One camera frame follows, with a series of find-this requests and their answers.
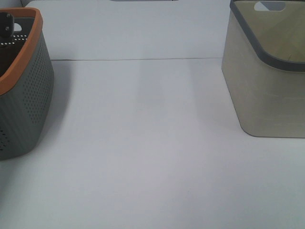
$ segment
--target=black clip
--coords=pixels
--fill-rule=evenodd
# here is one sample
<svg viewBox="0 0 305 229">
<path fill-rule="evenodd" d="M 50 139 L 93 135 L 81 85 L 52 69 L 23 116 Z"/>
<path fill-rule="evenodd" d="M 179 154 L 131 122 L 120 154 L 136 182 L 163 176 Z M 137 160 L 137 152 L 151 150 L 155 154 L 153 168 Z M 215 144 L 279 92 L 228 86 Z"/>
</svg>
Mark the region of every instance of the black clip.
<svg viewBox="0 0 305 229">
<path fill-rule="evenodd" d="M 0 37 L 9 38 L 14 33 L 14 16 L 10 13 L 0 12 Z"/>
</svg>

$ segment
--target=white table surface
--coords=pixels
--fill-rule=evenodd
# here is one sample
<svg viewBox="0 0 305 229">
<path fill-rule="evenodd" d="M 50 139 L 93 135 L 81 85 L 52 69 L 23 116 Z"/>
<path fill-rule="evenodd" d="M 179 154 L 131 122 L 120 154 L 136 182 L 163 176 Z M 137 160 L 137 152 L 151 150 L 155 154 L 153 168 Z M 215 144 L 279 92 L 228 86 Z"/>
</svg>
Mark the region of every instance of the white table surface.
<svg viewBox="0 0 305 229">
<path fill-rule="evenodd" d="M 1 229 L 305 228 L 305 140 L 243 132 L 221 59 L 53 66 L 40 143 L 0 162 Z"/>
<path fill-rule="evenodd" d="M 32 1 L 53 60 L 220 58 L 230 0 Z"/>
</svg>

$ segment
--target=bin handle hole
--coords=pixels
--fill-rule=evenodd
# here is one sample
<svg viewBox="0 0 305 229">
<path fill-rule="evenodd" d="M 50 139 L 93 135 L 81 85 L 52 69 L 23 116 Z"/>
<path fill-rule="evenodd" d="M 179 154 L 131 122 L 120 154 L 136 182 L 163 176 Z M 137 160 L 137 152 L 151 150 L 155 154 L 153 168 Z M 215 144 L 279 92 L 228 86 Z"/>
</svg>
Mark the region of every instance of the bin handle hole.
<svg viewBox="0 0 305 229">
<path fill-rule="evenodd" d="M 254 6 L 256 11 L 283 11 L 285 8 L 283 1 L 258 1 Z"/>
<path fill-rule="evenodd" d="M 21 32 L 21 31 L 22 31 L 21 25 L 15 23 L 14 24 L 14 32 Z"/>
</svg>

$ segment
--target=gray bin rim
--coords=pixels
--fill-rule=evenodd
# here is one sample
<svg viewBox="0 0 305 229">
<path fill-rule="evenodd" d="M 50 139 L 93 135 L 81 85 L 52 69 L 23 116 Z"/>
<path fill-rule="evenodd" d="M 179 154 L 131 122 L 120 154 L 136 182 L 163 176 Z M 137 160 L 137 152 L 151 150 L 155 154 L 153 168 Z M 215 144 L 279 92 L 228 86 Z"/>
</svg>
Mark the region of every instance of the gray bin rim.
<svg viewBox="0 0 305 229">
<path fill-rule="evenodd" d="M 240 24 L 242 30 L 244 31 L 247 39 L 249 40 L 258 58 L 264 63 L 280 70 L 290 71 L 290 72 L 305 72 L 305 62 L 285 61 L 274 57 L 273 55 L 269 54 L 263 49 L 259 40 L 255 36 L 249 24 L 246 22 L 242 13 L 235 4 L 236 1 L 241 1 L 241 0 L 231 0 L 230 2 L 231 11 L 236 17 L 238 23 Z M 305 2 L 305 0 L 285 0 L 285 1 Z"/>
</svg>

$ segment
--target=white wall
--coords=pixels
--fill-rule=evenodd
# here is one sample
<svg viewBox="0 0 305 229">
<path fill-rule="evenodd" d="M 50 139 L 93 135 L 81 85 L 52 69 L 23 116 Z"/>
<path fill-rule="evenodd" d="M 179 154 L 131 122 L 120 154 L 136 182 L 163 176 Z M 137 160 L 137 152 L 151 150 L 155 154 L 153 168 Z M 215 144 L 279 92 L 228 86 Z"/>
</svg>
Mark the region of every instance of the white wall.
<svg viewBox="0 0 305 229">
<path fill-rule="evenodd" d="M 26 6 L 30 1 L 33 1 L 33 0 L 21 0 L 22 1 L 22 4 L 24 6 Z"/>
<path fill-rule="evenodd" d="M 0 0 L 0 8 L 6 7 L 20 7 L 20 0 Z"/>
</svg>

